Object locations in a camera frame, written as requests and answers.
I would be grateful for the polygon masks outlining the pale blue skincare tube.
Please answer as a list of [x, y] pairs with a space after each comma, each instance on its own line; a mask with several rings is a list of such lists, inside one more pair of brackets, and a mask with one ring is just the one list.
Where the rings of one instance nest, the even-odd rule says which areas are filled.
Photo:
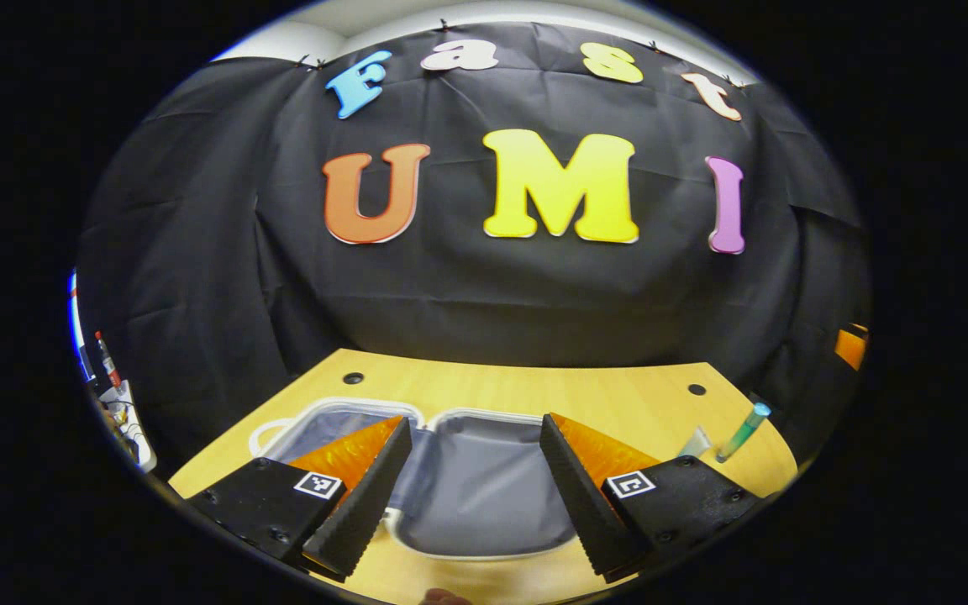
[[692, 435], [689, 436], [683, 447], [677, 452], [676, 457], [695, 457], [695, 459], [702, 459], [712, 449], [713, 443], [708, 436], [707, 430], [702, 425], [697, 425]]

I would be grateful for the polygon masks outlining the bright blue white screen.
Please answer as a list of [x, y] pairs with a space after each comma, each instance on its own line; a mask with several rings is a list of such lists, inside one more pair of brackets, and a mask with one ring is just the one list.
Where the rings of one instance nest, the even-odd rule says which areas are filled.
[[83, 334], [83, 326], [80, 319], [80, 314], [78, 313], [78, 298], [77, 298], [77, 273], [76, 268], [71, 271], [68, 281], [68, 313], [69, 313], [69, 325], [71, 329], [71, 339], [73, 342], [74, 352], [76, 352], [76, 359], [78, 363], [78, 368], [80, 368], [83, 380], [88, 383], [92, 379], [92, 368], [91, 363], [86, 354], [86, 345]]

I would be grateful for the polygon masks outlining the black backdrop cloth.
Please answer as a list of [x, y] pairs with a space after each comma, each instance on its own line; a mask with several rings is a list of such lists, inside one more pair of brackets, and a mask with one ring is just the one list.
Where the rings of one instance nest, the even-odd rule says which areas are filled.
[[706, 361], [806, 465], [872, 318], [858, 204], [787, 97], [525, 22], [203, 66], [105, 170], [76, 284], [168, 472], [338, 349]]

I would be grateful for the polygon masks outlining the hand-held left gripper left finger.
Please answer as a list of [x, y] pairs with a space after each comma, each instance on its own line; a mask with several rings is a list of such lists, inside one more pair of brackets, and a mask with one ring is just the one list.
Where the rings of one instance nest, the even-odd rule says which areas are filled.
[[256, 457], [187, 502], [262, 554], [342, 582], [379, 528], [412, 448], [408, 418], [384, 418], [292, 462]]

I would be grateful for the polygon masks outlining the red capped bottle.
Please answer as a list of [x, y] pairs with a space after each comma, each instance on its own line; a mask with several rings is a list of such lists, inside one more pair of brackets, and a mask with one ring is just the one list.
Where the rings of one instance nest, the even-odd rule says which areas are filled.
[[114, 363], [110, 349], [108, 348], [107, 344], [105, 344], [103, 333], [99, 332], [99, 330], [96, 330], [96, 333], [93, 334], [93, 336], [96, 338], [97, 348], [99, 349], [100, 360], [101, 363], [103, 363], [105, 374], [107, 374], [114, 391], [119, 395], [124, 394], [123, 380], [120, 378], [118, 367], [116, 367]]

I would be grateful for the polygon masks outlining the white suitcase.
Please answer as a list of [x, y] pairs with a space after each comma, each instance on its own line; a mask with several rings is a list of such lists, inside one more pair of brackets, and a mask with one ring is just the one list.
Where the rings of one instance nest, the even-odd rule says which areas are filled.
[[451, 408], [426, 418], [411, 403], [330, 396], [254, 429], [250, 454], [291, 462], [396, 416], [408, 419], [413, 447], [381, 523], [401, 546], [439, 560], [513, 560], [575, 539], [538, 416]]

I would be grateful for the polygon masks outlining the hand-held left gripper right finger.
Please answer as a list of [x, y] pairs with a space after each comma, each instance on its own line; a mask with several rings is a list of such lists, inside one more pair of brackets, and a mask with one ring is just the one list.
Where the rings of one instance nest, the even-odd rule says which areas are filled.
[[560, 414], [543, 417], [540, 448], [581, 547], [607, 583], [676, 567], [763, 507], [694, 455], [661, 462]]

